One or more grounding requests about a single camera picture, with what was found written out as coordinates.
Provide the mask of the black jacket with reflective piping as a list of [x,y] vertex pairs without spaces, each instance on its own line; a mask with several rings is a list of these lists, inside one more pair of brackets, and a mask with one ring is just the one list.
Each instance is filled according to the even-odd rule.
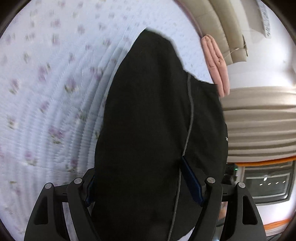
[[227,125],[217,87],[187,73],[171,42],[144,30],[108,92],[95,150],[92,212],[100,240],[179,240],[201,208],[181,158],[221,181]]

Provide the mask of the beige curtain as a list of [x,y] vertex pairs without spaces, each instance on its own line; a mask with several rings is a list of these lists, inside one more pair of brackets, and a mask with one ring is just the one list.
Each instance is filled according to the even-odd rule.
[[295,88],[237,88],[221,100],[228,128],[228,162],[295,156]]

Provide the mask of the white floral quilted bedspread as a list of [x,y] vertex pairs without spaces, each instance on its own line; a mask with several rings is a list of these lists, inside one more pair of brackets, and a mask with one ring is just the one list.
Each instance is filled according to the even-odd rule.
[[174,1],[20,1],[1,36],[1,221],[23,240],[43,186],[94,165],[112,79],[144,29],[211,82],[200,38]]

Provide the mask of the beige padded headboard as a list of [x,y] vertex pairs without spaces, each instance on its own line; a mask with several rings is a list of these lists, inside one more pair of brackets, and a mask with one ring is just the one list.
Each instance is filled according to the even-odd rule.
[[216,41],[227,65],[247,60],[246,42],[231,1],[176,1],[202,38]]

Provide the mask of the window with frame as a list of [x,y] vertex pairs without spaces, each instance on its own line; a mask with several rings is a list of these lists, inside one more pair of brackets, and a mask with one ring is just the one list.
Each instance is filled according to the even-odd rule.
[[243,182],[256,204],[289,200],[295,180],[295,161],[245,167]]

